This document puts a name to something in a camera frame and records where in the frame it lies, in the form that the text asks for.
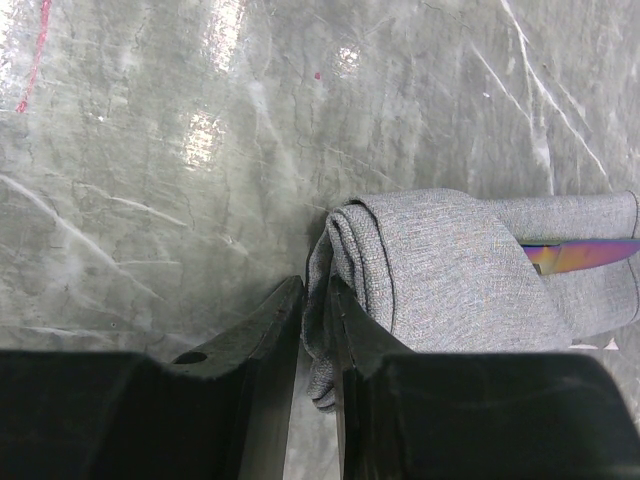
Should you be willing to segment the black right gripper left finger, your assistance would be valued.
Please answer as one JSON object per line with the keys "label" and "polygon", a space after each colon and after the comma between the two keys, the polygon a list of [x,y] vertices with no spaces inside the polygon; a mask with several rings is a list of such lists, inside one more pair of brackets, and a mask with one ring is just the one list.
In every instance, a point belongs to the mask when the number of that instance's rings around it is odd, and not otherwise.
{"label": "black right gripper left finger", "polygon": [[192,438],[209,478],[282,478],[303,303],[301,278],[289,277],[245,320],[170,363],[207,389],[204,431]]}

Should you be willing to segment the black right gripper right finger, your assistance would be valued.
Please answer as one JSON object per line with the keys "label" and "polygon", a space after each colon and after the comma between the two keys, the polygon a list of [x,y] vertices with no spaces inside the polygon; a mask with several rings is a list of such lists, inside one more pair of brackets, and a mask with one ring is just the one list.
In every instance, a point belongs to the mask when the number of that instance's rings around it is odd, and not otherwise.
{"label": "black right gripper right finger", "polygon": [[327,313],[343,479],[379,479],[384,432],[376,379],[384,357],[400,343],[362,308],[340,278],[329,282]]}

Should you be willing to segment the iridescent purple knife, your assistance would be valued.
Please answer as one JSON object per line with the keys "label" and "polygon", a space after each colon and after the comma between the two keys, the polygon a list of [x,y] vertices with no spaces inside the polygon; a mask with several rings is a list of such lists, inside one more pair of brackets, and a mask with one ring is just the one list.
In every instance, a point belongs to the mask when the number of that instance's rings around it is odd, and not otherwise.
{"label": "iridescent purple knife", "polygon": [[587,239],[520,246],[541,276],[593,269],[626,260],[639,252],[638,239]]}

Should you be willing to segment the grey cloth napkin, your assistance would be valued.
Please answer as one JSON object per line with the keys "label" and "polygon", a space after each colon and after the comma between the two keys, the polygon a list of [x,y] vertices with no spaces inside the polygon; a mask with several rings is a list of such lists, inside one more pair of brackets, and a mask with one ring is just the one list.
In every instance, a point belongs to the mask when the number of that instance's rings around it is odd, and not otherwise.
{"label": "grey cloth napkin", "polygon": [[417,352],[549,351],[639,318],[639,260],[540,275],[526,242],[639,235],[635,192],[481,200],[449,189],[363,195],[334,209],[307,267],[308,393],[335,406],[324,306],[332,277]]}

